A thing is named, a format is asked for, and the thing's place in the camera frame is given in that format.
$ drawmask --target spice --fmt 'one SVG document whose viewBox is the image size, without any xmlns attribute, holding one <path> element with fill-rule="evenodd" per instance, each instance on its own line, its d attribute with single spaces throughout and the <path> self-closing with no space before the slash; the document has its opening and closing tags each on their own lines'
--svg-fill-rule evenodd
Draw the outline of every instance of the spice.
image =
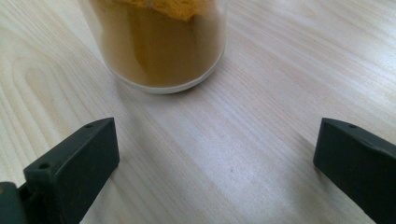
<svg viewBox="0 0 396 224">
<path fill-rule="evenodd" d="M 201 77 L 224 47 L 224 19 L 213 1 L 90 0 L 107 66 L 147 87 Z"/>
</svg>

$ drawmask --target jar base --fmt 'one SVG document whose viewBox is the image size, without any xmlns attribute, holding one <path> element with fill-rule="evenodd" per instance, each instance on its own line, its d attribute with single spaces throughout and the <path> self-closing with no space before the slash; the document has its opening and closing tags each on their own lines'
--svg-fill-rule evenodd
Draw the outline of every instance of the jar base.
<svg viewBox="0 0 396 224">
<path fill-rule="evenodd" d="M 170 93 L 176 93 L 179 91 L 185 91 L 185 90 L 203 82 L 207 77 L 209 77 L 215 71 L 216 65 L 219 63 L 223 54 L 224 54 L 224 51 L 220 54 L 220 56 L 216 60 L 216 62 L 203 75 L 201 75 L 200 77 L 196 78 L 193 81 L 187 82 L 182 85 L 174 86 L 174 87 L 148 87 L 148 86 L 139 85 L 139 84 L 133 83 L 132 81 L 121 76 L 120 74 L 115 72 L 113 69 L 111 69 L 111 67 L 109 67 L 109 66 L 108 66 L 108 69 L 110 70 L 110 72 L 112 74 L 114 74 L 116 77 L 118 77 L 122 82 L 126 83 L 128 86 L 130 86 L 136 90 L 144 91 L 147 93 L 154 93 L 154 94 L 170 94 Z"/>
</svg>

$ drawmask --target light wood surface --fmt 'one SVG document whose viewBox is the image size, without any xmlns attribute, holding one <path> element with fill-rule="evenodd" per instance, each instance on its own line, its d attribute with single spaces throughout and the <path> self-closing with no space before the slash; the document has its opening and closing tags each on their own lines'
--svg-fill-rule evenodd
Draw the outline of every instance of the light wood surface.
<svg viewBox="0 0 396 224">
<path fill-rule="evenodd" d="M 215 74 L 110 75 L 76 0 L 0 0 L 0 181 L 114 117 L 120 167 L 81 223 L 373 223 L 312 160 L 323 117 L 396 144 L 396 3 L 232 0 Z"/>
</svg>

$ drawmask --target brown powder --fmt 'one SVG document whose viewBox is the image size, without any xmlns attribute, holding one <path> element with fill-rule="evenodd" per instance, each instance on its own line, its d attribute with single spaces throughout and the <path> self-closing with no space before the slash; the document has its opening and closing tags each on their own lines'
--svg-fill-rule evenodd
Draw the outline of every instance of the brown powder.
<svg viewBox="0 0 396 224">
<path fill-rule="evenodd" d="M 216 63 L 224 19 L 214 0 L 90 0 L 113 72 L 148 87 L 195 80 Z"/>
</svg>

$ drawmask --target wooden table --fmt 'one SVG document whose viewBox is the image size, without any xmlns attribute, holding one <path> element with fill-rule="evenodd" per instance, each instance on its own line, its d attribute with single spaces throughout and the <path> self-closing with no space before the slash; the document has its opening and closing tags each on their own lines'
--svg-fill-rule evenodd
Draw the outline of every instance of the wooden table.
<svg viewBox="0 0 396 224">
<path fill-rule="evenodd" d="M 114 117 L 120 167 L 82 223 L 373 223 L 313 155 L 321 118 L 396 143 L 396 3 L 232 0 L 215 74 L 110 75 L 76 0 L 0 1 L 0 181 Z"/>
</svg>

